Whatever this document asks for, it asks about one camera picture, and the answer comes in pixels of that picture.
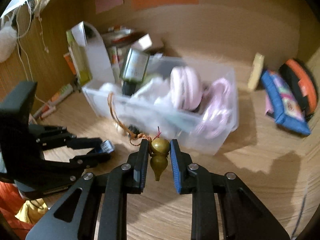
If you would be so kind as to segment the blue patterned pencil pouch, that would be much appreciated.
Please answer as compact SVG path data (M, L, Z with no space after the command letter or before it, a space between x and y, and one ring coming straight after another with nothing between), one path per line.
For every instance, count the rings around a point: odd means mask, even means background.
M310 135L310 128L286 81L277 72L263 70L261 82L273 107L275 123L304 136Z

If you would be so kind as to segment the black orange zip case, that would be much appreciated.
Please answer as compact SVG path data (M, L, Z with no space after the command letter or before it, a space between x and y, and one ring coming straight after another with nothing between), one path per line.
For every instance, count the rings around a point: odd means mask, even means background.
M288 59L280 68L281 77L288 84L306 121L309 121L318 105L318 87L312 72L299 59Z

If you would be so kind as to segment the olive gourd charm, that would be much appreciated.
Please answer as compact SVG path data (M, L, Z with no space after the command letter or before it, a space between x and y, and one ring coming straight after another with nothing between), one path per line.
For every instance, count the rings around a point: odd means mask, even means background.
M110 115L114 122L120 127L124 132L129 135L129 142L132 146L140 146L143 139L146 139L149 143L149 156L150 166L155 175L155 181L160 181L162 173L166 170L168 166L168 156L170 152L170 144L167 139L161 136L161 130L157 127L157 134L152 137L144 132L134 132L122 123L113 106L114 92L109 92L107 97L107 104L110 110Z

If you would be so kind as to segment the white round jar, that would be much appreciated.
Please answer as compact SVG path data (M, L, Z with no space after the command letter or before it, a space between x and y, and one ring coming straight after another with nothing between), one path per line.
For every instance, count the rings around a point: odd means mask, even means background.
M104 93L113 93L116 95L121 95L122 91L121 91L121 87L119 87L117 84L115 83L104 83L100 88L99 88L100 92L104 92Z

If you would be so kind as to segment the orange green tube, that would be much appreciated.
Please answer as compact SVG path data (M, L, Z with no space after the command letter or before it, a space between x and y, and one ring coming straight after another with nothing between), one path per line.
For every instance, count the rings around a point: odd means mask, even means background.
M34 119L44 119L56 110L56 107L65 98L73 93L73 87L71 84L63 86L58 92L56 92L50 100L48 100L34 115Z

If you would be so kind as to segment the small white cardboard box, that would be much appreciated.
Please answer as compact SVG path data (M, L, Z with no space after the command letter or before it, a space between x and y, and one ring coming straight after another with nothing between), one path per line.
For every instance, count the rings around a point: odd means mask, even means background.
M161 49L164 43L158 35L146 34L131 45L132 49L139 51L152 51Z

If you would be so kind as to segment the cream lotion bottle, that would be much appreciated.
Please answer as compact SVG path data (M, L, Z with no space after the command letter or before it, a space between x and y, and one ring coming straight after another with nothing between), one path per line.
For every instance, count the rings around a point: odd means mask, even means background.
M265 61L265 56L260 54L260 53L256 53L253 63L252 63L252 70L250 73L250 77L247 83L247 87L249 89L249 91L254 91L256 90L258 84L259 84L259 80L264 68L264 61Z

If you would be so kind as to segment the pink round macaron case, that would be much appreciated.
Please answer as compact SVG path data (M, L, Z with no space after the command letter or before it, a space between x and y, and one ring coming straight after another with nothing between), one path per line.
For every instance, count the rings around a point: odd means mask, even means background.
M192 67L174 67L170 74L171 103L175 109L194 111L200 105L203 88L198 72Z

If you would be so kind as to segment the dark green glass bottle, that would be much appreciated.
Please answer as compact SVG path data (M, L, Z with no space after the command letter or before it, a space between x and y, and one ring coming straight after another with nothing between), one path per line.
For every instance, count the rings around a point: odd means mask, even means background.
M133 48L127 51L119 76L123 81L123 95L132 96L136 87L143 82L149 58L149 54Z

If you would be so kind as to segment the white magazine file holder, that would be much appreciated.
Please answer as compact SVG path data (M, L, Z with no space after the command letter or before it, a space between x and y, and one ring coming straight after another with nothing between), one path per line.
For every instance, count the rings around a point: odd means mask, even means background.
M103 83L115 83L111 62L97 29L87 22L80 22L71 29L71 33L84 52L85 61L93 80Z

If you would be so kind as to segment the mint green tube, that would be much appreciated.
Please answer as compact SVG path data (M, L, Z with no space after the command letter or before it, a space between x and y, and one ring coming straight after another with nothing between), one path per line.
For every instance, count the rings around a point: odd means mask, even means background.
M163 116L167 122L187 133L194 131L196 126L199 124L199 118L181 112L161 113L161 116Z

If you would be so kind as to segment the clear plastic storage bin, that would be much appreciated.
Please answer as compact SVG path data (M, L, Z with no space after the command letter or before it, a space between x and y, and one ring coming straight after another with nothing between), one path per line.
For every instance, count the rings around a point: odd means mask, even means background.
M239 125L235 72L219 62L132 51L82 91L97 115L206 153Z

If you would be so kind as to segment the white drawstring pouch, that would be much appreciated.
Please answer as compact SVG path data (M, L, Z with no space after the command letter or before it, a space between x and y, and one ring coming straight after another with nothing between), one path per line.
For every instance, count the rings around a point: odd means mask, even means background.
M132 96L154 106L173 109L171 101L170 81L162 77L153 77Z

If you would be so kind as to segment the small black barcode box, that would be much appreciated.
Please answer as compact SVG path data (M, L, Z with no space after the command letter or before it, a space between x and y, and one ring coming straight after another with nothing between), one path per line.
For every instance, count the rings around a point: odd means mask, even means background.
M111 154L115 151L115 146L110 140L103 141L97 149L98 153Z

